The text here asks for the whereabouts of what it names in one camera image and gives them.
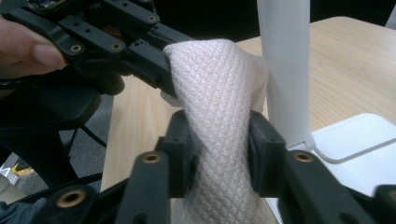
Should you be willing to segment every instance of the fingernail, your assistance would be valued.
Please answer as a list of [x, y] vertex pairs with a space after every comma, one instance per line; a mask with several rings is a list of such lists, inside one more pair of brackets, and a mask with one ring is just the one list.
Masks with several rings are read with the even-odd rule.
[[51, 45], [36, 45], [33, 49], [33, 57], [38, 63], [48, 67], [63, 69], [65, 66], [61, 52]]

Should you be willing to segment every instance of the light wood tabletop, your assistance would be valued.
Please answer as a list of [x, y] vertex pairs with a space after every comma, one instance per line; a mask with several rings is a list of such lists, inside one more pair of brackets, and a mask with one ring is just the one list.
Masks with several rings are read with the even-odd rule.
[[[396, 123], [396, 31], [337, 17], [311, 23], [310, 41], [312, 131], [366, 112]], [[262, 53], [258, 37], [238, 45]], [[129, 177], [134, 158], [154, 149], [179, 110], [138, 78], [124, 81], [114, 99], [102, 189]]]

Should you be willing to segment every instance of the woven fabric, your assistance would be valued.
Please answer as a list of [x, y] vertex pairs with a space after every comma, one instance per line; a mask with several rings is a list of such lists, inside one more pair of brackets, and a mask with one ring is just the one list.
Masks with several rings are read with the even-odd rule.
[[267, 223], [269, 208], [248, 173], [249, 110], [261, 112], [268, 70], [262, 57], [224, 39], [167, 46], [177, 101], [203, 143], [191, 192], [177, 201], [172, 223]]

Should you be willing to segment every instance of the white textured fabric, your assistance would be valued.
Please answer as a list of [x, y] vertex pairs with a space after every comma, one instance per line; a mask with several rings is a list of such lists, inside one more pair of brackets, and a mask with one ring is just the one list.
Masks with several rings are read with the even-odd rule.
[[184, 108], [203, 143], [194, 186], [176, 202], [172, 223], [267, 223], [247, 161], [249, 110], [262, 111], [265, 61], [224, 39], [177, 43], [164, 53], [178, 101], [164, 98]]

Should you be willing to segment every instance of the folded towel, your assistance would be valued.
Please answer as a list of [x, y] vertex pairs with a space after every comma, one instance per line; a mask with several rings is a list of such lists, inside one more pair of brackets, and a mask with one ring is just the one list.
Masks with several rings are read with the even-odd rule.
[[203, 143], [196, 180], [177, 201], [172, 223], [274, 222], [251, 187], [248, 173], [249, 110], [262, 112], [268, 69], [262, 57], [224, 39], [167, 46], [177, 100]]

